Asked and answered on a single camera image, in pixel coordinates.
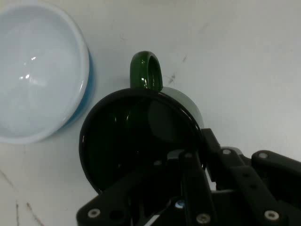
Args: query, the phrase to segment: green mug handle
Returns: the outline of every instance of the green mug handle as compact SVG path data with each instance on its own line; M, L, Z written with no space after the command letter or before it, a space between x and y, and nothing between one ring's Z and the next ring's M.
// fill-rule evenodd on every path
M130 86L131 88L162 90L161 68L155 54L142 51L133 56L130 66Z

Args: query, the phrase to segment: mug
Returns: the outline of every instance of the mug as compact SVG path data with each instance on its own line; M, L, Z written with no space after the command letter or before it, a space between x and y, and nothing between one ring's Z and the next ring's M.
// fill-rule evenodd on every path
M201 112L188 96L176 89L163 87L160 64L152 52L142 51L133 56L130 66L130 86L134 89L156 90L172 97L192 114L199 127L204 127Z
M80 132L81 165L98 193L143 162L164 162L173 150L202 147L198 108L183 93L163 88L153 53L134 55L130 83L100 100Z

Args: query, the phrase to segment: white table surface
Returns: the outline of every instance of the white table surface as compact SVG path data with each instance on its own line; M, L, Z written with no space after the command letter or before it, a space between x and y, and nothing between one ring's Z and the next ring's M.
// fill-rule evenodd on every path
M0 8L9 2L0 0ZM76 225L77 210L96 196L79 161L81 125L101 98L129 87L140 50L157 55L164 84L191 97L221 145L247 157L268 149L301 161L301 1L50 2L81 28L92 85L82 114L51 137L0 144L2 226L17 225L16 202L20 226Z

